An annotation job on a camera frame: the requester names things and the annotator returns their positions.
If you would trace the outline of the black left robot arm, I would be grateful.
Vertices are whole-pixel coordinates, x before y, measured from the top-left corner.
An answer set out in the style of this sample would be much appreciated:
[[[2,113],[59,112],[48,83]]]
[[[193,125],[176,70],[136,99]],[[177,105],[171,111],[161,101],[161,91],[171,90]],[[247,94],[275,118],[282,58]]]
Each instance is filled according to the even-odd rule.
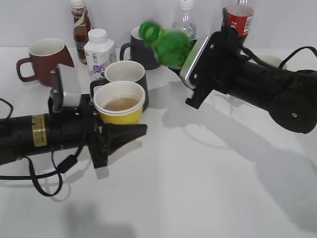
[[[107,166],[108,156],[127,143],[146,135],[147,125],[104,124],[90,100],[83,94],[78,106],[49,113],[1,119],[0,163],[12,163],[25,156],[71,149],[89,148],[95,169]]]

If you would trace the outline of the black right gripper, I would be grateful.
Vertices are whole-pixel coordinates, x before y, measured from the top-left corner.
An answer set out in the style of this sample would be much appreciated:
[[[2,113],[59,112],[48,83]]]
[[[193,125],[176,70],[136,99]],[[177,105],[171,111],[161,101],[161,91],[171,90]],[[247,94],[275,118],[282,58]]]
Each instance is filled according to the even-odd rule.
[[[199,109],[203,101],[212,92],[212,90],[219,90],[224,88],[225,82],[221,79],[226,75],[226,65],[230,60],[236,60],[238,58],[236,50],[239,46],[238,33],[236,31],[217,31],[212,33],[214,40],[214,56],[216,58],[216,73],[211,78],[211,88],[203,88],[192,90],[192,97],[186,99],[185,103],[192,108]],[[183,69],[175,69],[168,67],[174,72],[180,79],[184,79]]]

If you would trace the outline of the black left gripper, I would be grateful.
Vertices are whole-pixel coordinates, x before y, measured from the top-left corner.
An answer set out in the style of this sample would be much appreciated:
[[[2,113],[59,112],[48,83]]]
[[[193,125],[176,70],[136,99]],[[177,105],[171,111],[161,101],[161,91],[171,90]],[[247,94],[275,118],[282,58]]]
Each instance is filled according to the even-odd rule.
[[[54,151],[76,148],[76,152],[67,156],[57,166],[58,169],[70,169],[77,162],[84,146],[88,146],[90,157],[95,169],[106,167],[108,156],[127,143],[146,135],[146,124],[105,124],[103,135],[106,139],[106,150],[103,145],[103,135],[97,130],[99,118],[92,105],[89,94],[81,95],[80,104],[76,107],[62,108],[60,112],[53,111],[53,98],[48,99],[49,139]]]

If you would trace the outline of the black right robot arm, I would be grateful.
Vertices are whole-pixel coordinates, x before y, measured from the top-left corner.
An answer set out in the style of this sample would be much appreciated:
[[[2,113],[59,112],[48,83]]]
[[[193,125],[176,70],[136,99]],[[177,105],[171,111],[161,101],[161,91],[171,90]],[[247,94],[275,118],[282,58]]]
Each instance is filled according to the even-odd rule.
[[[187,105],[198,109],[212,91],[228,94],[261,108],[284,129],[307,134],[317,125],[317,73],[274,67],[241,44],[234,29],[197,40],[183,67],[176,70],[193,91]]]

